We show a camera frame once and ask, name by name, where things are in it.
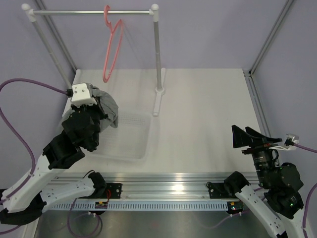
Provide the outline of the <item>grey t shirt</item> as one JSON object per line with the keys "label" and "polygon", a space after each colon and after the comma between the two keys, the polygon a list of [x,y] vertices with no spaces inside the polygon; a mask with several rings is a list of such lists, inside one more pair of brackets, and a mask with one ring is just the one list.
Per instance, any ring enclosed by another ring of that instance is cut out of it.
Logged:
{"label": "grey t shirt", "polygon": [[91,92],[94,97],[99,98],[101,107],[107,118],[101,120],[101,131],[104,131],[109,126],[112,128],[118,127],[118,105],[114,98],[107,92],[100,90],[98,87],[90,85]]}

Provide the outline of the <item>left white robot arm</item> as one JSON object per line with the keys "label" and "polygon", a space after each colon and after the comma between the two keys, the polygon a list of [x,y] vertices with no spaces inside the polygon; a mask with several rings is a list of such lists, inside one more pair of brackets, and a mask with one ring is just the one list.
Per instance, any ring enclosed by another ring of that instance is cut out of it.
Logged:
{"label": "left white robot arm", "polygon": [[106,182],[98,172],[74,183],[58,188],[47,188],[53,178],[85,157],[83,149],[93,152],[99,145],[101,121],[107,118],[99,97],[91,105],[79,107],[62,122],[63,130],[43,149],[35,168],[19,183],[2,192],[5,199],[0,212],[0,222],[22,226],[38,219],[54,206],[77,198],[100,198],[106,193]]}

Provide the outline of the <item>pink plastic hanger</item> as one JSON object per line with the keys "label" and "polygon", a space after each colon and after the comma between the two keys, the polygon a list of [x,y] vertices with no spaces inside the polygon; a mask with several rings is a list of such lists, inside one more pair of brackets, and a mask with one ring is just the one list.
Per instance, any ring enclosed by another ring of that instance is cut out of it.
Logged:
{"label": "pink plastic hanger", "polygon": [[104,7],[104,21],[106,27],[109,29],[109,39],[107,43],[105,62],[103,67],[103,82],[108,83],[111,78],[112,72],[115,68],[119,51],[121,49],[123,39],[123,21],[118,19],[112,23],[109,19],[110,6]]}

